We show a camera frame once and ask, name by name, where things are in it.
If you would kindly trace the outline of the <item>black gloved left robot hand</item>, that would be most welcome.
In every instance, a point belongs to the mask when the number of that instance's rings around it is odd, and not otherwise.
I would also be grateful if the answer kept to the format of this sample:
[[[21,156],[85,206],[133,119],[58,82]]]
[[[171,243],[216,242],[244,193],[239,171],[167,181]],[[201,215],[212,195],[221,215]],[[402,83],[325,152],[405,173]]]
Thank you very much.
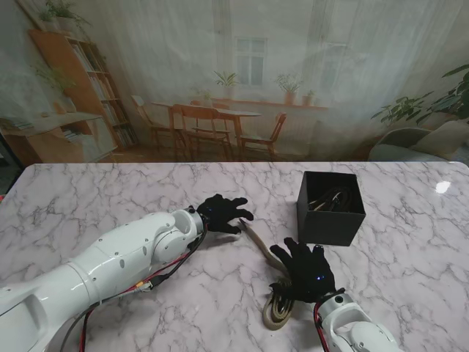
[[[241,208],[248,200],[244,197],[234,199],[224,198],[220,194],[207,198],[196,209],[197,213],[204,219],[204,223],[210,232],[222,232],[236,235],[241,230],[232,226],[229,222],[234,219],[254,220],[254,215],[249,210]]]

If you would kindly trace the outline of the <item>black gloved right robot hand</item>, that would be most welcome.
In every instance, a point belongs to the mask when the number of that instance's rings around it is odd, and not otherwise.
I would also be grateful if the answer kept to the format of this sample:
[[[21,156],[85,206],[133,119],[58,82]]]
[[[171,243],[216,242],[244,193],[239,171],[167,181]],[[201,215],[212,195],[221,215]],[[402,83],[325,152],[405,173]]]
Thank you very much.
[[[297,243],[292,238],[285,238],[284,244],[289,253],[278,245],[271,246],[270,251],[284,264],[291,285],[273,283],[270,287],[274,293],[295,301],[317,303],[326,294],[336,291],[334,275],[322,246],[316,245],[310,250],[305,243]]]

